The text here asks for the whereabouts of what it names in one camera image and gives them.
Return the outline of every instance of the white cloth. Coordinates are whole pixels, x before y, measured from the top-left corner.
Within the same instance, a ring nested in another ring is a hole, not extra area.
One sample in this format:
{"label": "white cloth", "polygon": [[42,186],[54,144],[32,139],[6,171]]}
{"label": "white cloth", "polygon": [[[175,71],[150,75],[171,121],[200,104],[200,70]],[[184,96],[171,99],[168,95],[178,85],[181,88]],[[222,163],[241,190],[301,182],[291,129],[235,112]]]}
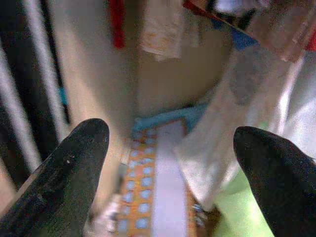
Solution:
{"label": "white cloth", "polygon": [[185,45],[199,44],[199,16],[182,6],[183,0],[147,0],[141,47],[157,61],[181,58]]}
{"label": "white cloth", "polygon": [[239,126],[263,127],[281,134],[289,96],[302,60],[279,60],[258,45],[234,51],[205,114],[175,147],[191,191],[204,210],[238,169],[233,135]]}
{"label": "white cloth", "polygon": [[184,137],[182,121],[157,129],[153,237],[186,237],[188,226],[186,185],[172,148]]}
{"label": "white cloth", "polygon": [[316,53],[307,52],[294,86],[283,136],[316,158]]}

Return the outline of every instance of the white strip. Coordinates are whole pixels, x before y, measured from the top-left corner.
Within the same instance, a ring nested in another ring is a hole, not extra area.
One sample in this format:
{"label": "white strip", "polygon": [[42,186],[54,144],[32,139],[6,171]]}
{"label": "white strip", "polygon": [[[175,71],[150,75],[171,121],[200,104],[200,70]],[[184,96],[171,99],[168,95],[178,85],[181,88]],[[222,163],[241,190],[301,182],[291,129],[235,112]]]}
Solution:
{"label": "white strip", "polygon": [[25,162],[31,172],[41,164],[40,155],[28,123],[26,113],[21,106],[14,79],[9,70],[5,54],[0,47],[0,97],[14,128],[15,136],[21,146]]}
{"label": "white strip", "polygon": [[158,128],[153,237],[187,236],[186,186],[173,153],[173,147],[184,137],[181,121]]}
{"label": "white strip", "polygon": [[48,48],[47,34],[40,13],[40,3],[37,0],[23,0],[23,4],[32,32],[35,51],[38,56],[41,76],[45,85],[50,111],[53,116],[57,139],[61,142],[67,136],[66,119],[58,93],[57,76],[53,67],[51,52]]}

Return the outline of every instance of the hanging clothes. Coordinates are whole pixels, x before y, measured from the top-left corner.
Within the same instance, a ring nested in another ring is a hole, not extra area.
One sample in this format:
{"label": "hanging clothes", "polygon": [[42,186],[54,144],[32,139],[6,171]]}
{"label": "hanging clothes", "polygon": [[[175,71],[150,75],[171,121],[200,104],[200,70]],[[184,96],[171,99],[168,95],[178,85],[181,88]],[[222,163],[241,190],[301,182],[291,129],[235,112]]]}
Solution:
{"label": "hanging clothes", "polygon": [[248,1],[189,2],[200,8],[204,16],[216,16],[236,29],[244,31],[282,60],[295,62],[305,48],[316,48],[313,46],[316,45],[313,44],[315,41],[310,40],[316,29],[316,3],[312,0],[249,1],[252,2],[249,6],[253,4],[261,7],[246,7],[244,9],[247,10],[241,11],[242,14],[235,14],[233,8],[230,12],[228,6],[243,5]]}
{"label": "hanging clothes", "polygon": [[259,45],[235,50],[205,114],[175,148],[182,172],[204,210],[235,176],[232,137],[242,125],[281,134],[290,92],[301,67],[279,60]]}

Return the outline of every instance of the beige wall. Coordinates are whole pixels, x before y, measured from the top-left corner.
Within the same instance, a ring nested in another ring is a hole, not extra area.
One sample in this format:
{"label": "beige wall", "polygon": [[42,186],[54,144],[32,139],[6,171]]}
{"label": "beige wall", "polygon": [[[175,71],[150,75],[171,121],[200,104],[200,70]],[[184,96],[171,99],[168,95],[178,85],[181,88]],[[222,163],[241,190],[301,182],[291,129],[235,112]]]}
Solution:
{"label": "beige wall", "polygon": [[88,118],[101,118],[110,127],[110,146],[95,199],[96,211],[108,200],[118,181],[122,143],[130,135],[136,104],[137,5],[126,1],[127,47],[117,50],[111,43],[107,2],[50,0],[72,127]]}
{"label": "beige wall", "polygon": [[152,116],[195,102],[221,77],[232,47],[231,35],[225,29],[211,29],[207,19],[203,25],[208,30],[201,32],[201,46],[184,48],[181,59],[156,62],[152,54],[140,52],[140,116]]}

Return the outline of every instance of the red fabric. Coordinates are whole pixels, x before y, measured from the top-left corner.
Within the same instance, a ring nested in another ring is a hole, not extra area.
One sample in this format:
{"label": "red fabric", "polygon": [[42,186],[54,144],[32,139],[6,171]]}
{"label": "red fabric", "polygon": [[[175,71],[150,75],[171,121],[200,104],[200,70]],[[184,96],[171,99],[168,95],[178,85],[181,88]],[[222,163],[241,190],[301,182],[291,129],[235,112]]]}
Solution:
{"label": "red fabric", "polygon": [[308,43],[305,49],[308,51],[316,51],[316,31],[312,35],[310,42]]}
{"label": "red fabric", "polygon": [[123,0],[109,0],[109,7],[114,46],[123,48],[125,46],[123,32],[124,2]]}

